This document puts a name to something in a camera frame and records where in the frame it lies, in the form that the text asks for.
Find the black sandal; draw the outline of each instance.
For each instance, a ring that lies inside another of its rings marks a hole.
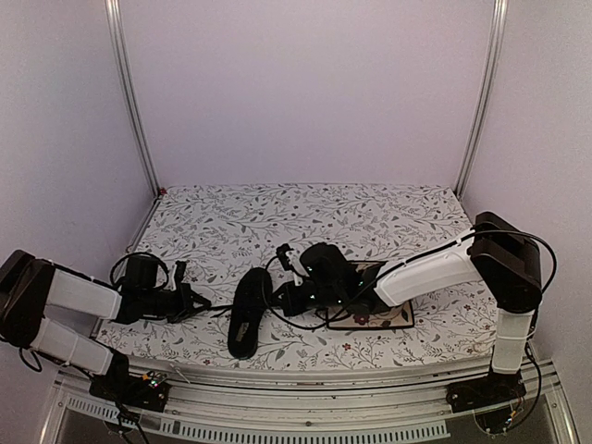
[[[267,305],[263,291],[271,298],[271,276],[263,268],[252,268],[240,280],[234,293],[228,351],[237,359],[249,359],[257,351],[259,324]]]

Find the lavender wall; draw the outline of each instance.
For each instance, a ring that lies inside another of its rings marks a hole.
[[[512,2],[465,204],[557,249],[536,339],[553,357],[582,442],[592,442],[592,4]]]
[[[123,2],[160,179],[452,184],[492,6]]]
[[[150,202],[105,5],[2,5],[0,261],[22,248],[104,278]],[[55,376],[0,344],[0,442],[35,442]]]

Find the patterned fabric surface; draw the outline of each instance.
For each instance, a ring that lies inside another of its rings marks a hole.
[[[284,242],[301,253],[335,243],[350,260],[404,258],[453,238],[470,222],[448,188],[393,185],[281,184],[176,187],[168,190],[139,251],[169,265],[188,261],[186,281],[214,305],[232,303],[253,266]],[[270,269],[274,289],[284,277]],[[486,355],[497,308],[482,282],[413,301],[415,328],[345,332],[297,330],[265,314],[259,348],[238,361],[227,350],[229,314],[199,314],[177,325],[104,323],[98,340],[145,358],[244,369],[332,370],[433,364]],[[291,318],[304,325],[313,314]]]

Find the wire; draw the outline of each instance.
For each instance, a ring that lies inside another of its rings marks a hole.
[[[27,367],[29,367],[33,372],[35,373],[41,373],[43,371],[43,367],[41,365],[41,361],[39,360],[39,356],[37,356],[37,353],[35,353],[35,351],[33,350],[29,350],[29,354],[32,356],[32,358],[35,360],[35,364],[36,366],[34,366],[33,364],[31,364],[29,361],[27,361],[25,359],[25,356],[23,354],[23,349],[22,347],[20,347],[18,349],[18,356],[20,357],[20,360],[27,365]]]
[[[518,231],[518,230],[511,230],[511,229],[489,229],[489,230],[485,230],[485,231],[473,231],[472,233],[467,234],[466,236],[463,236],[460,239],[460,242],[464,242],[467,241],[471,238],[475,238],[477,236],[486,236],[486,235],[492,235],[492,234],[512,234],[514,236],[520,236],[523,238],[527,238],[527,239],[531,239],[533,241],[537,241],[538,243],[540,243],[541,245],[543,245],[545,247],[545,249],[549,252],[549,255],[551,257],[552,260],[552,268],[551,268],[551,272],[549,274],[549,278],[547,279],[547,282],[545,283],[545,285],[543,286],[542,290],[541,290],[541,294],[545,293],[545,291],[549,288],[549,285],[551,284],[551,282],[553,281],[553,279],[555,278],[555,275],[557,274],[557,268],[558,268],[558,261],[557,261],[557,255],[555,254],[555,251],[553,250],[553,248],[549,245],[548,242],[546,242],[545,240],[539,238],[538,236],[531,234],[531,233],[526,233],[523,231]],[[433,248],[432,250],[427,250],[425,252],[419,253],[415,256],[412,256],[408,259],[405,259],[401,262],[399,262],[398,264],[395,264],[394,266],[390,267],[389,269],[387,269],[386,271],[384,271],[383,273],[379,274],[378,276],[376,276],[375,278],[373,278],[370,282],[368,282],[366,285],[364,285],[362,287],[361,290],[359,290],[351,299],[349,299],[346,303],[344,303],[341,306],[341,309],[334,314],[331,318],[329,318],[327,321],[325,321],[322,324],[319,324],[318,326],[312,326],[312,327],[308,327],[308,326],[300,326],[298,324],[295,324],[291,321],[289,321],[288,319],[286,319],[285,317],[283,317],[282,315],[280,315],[276,310],[274,310],[270,304],[269,301],[267,300],[267,296],[265,294],[265,285],[264,285],[264,281],[262,281],[261,283],[261,289],[262,289],[262,294],[263,294],[263,300],[265,302],[265,305],[267,307],[267,309],[269,309],[269,311],[278,319],[280,319],[281,321],[285,322],[286,324],[288,324],[289,326],[293,326],[295,328],[299,328],[301,330],[309,330],[309,331],[314,331],[317,330],[319,328],[322,327],[326,327],[328,326],[331,322],[335,322],[336,319],[338,319],[343,312],[345,312],[348,307],[350,305],[352,305],[352,303],[354,303],[360,296],[362,296],[367,290],[369,290],[370,288],[374,287],[374,285],[383,277],[385,277],[386,275],[389,275],[390,273],[392,273],[393,271],[411,263],[414,261],[417,261],[418,259],[421,259],[423,257],[426,257],[430,254],[434,254],[434,253],[439,253],[441,251],[447,250],[450,247],[454,246],[455,244],[457,244],[456,240],[452,240],[444,245],[440,245],[436,248]],[[268,270],[268,268],[271,266],[271,264],[278,259],[277,256],[272,257],[269,262],[267,263],[267,265],[265,266],[265,271]]]
[[[514,428],[519,427],[522,424],[524,424],[526,419],[528,419],[528,417],[535,411],[535,408],[537,407],[537,404],[538,404],[538,400],[540,399],[541,391],[543,389],[543,376],[540,372],[540,367],[537,364],[537,360],[535,360],[535,356],[532,353],[532,350],[530,348],[530,344],[528,342],[526,343],[526,347],[524,348],[524,351],[526,352],[526,357],[528,358],[528,360],[532,363],[532,365],[536,369],[536,374],[538,375],[538,387],[536,389],[535,401],[533,402],[533,405],[530,407],[530,410],[520,419],[520,421],[518,421],[516,423],[514,423],[514,421],[512,421],[512,424],[510,425],[510,427],[508,427],[508,430],[514,430]]]
[[[547,250],[547,252],[549,252],[549,256],[551,257],[551,260],[553,262],[553,265],[552,265],[552,268],[551,268],[551,272],[549,274],[549,277],[547,279],[547,282],[545,282],[545,285],[543,286],[543,288],[541,290],[541,293],[545,293],[545,291],[547,291],[547,289],[549,288],[549,285],[551,285],[551,282],[555,278],[555,275],[557,274],[557,268],[558,268],[557,255],[555,254],[555,251],[549,245],[549,243],[546,240],[544,240],[542,238],[539,238],[535,234],[525,233],[523,231],[512,230],[512,229],[489,229],[487,231],[474,231],[472,233],[467,234],[466,236],[463,236],[461,238],[461,242],[467,241],[467,240],[469,240],[471,238],[474,238],[476,236],[484,236],[484,235],[489,235],[489,234],[512,234],[514,236],[521,236],[523,238],[527,238],[527,239],[531,239],[533,241],[537,241],[543,247],[545,247],[545,249]]]
[[[165,282],[161,285],[158,285],[154,288],[151,289],[141,289],[141,290],[162,290],[164,287],[166,287],[168,285],[168,281],[170,280],[170,276],[168,274],[168,267],[167,264],[165,264],[165,261],[163,261],[160,257],[156,256],[155,254],[152,253],[148,253],[148,252],[134,252],[134,253],[130,253],[130,254],[126,254],[125,256],[121,257],[117,262],[115,262],[115,264],[111,267],[111,271],[109,271],[109,282],[111,283],[111,285],[113,287],[118,287],[119,285],[119,281],[115,281],[115,272],[117,270],[117,268],[123,264],[124,261],[130,259],[131,257],[134,256],[146,256],[146,257],[151,257],[153,259],[155,259],[155,261],[158,263],[158,265],[163,269],[163,271],[165,272]]]

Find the metal rail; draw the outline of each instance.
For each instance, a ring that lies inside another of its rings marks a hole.
[[[154,162],[148,150],[148,142],[144,133],[142,119],[140,118],[140,109],[136,100],[133,82],[131,79],[130,62],[126,49],[125,38],[123,35],[123,25],[121,23],[121,12],[119,10],[119,0],[105,0],[107,22],[111,32],[111,42],[115,53],[115,61],[119,79],[121,80],[121,89],[123,90],[126,107],[128,108],[129,121],[133,130],[134,138],[138,147],[138,153],[142,161],[142,167],[150,190],[154,197],[158,197],[160,185],[156,176]]]
[[[456,180],[456,185],[454,186],[454,193],[459,198],[459,201],[463,199],[463,196],[466,193],[469,177],[471,176],[471,170],[473,169],[473,163],[475,162],[475,156],[479,147],[481,133],[483,132],[489,99],[493,89],[493,81],[500,59],[507,10],[508,0],[495,0],[493,19],[491,21],[491,33],[489,34],[487,63],[483,75],[483,82],[481,84],[481,92],[479,94],[479,101],[475,110],[471,132],[469,133],[466,151],[464,152],[464,158],[462,159],[461,171]]]

